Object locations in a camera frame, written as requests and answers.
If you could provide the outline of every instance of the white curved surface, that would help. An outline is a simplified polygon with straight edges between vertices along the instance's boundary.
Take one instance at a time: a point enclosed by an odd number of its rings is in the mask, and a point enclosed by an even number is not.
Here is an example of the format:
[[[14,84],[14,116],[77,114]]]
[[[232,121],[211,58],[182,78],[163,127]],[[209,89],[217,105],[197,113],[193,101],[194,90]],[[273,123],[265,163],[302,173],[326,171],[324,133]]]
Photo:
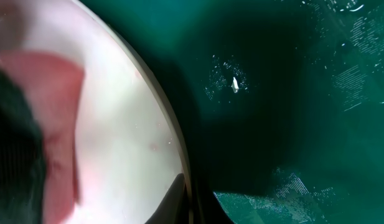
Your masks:
[[[0,14],[0,50],[52,52],[85,69],[76,126],[81,203],[66,223],[144,223],[182,165],[143,71],[74,2],[13,3],[21,16]]]

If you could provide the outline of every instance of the white bowl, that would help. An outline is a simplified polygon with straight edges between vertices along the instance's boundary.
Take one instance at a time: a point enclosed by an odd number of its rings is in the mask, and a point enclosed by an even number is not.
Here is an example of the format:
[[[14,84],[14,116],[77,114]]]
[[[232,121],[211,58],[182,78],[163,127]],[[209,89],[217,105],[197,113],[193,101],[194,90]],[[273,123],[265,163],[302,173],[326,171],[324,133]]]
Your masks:
[[[146,222],[182,165],[189,170],[151,71],[78,1],[0,0],[0,9],[10,12],[0,12],[0,50],[49,52],[85,69],[75,134],[81,201],[65,223]]]

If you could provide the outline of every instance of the small white particle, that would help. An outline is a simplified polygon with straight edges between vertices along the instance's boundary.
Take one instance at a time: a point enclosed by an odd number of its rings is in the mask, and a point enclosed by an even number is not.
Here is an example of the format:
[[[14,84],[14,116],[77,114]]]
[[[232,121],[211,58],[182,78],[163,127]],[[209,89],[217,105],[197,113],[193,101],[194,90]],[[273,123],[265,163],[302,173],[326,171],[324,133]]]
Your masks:
[[[234,93],[237,93],[239,91],[239,86],[237,85],[237,80],[235,77],[233,77],[232,88]]]

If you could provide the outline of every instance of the dark green fabric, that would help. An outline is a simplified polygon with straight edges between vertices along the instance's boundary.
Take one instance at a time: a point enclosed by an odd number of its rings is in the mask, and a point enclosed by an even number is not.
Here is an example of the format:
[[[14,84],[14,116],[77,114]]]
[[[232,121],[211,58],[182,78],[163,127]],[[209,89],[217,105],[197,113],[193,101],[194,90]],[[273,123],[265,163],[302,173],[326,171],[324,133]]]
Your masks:
[[[234,222],[384,223],[384,0],[82,2],[154,72]]]
[[[18,87],[0,72],[0,224],[42,223],[42,133]]]

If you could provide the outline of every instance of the curved rim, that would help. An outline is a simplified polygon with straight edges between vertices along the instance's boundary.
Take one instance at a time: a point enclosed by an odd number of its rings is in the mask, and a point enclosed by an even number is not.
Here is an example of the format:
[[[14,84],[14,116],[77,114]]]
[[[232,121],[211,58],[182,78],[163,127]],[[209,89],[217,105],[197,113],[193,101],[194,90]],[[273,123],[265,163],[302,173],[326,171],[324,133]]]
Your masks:
[[[144,81],[148,85],[150,91],[152,92],[154,98],[156,99],[160,109],[164,115],[164,118],[167,121],[170,132],[173,136],[176,136],[178,141],[176,142],[178,153],[180,157],[180,161],[182,164],[182,168],[184,170],[185,175],[185,184],[187,196],[189,198],[189,223],[193,223],[193,212],[192,208],[192,185],[190,181],[190,164],[189,157],[187,154],[186,143],[184,136],[182,134],[182,130],[180,128],[178,119],[172,109],[169,100],[164,93],[164,90],[161,88],[159,82],[154,76],[153,72],[150,70],[148,65],[144,62],[144,60],[139,56],[139,54],[130,46],[130,44],[124,40],[124,38],[113,29],[111,29],[105,22],[103,22],[95,13],[93,13],[89,8],[87,8],[83,3],[79,0],[72,0],[78,7],[84,10],[89,16],[91,16],[110,36],[113,40],[121,47],[124,53],[128,56],[128,58],[132,61],[136,69],[140,72]]]

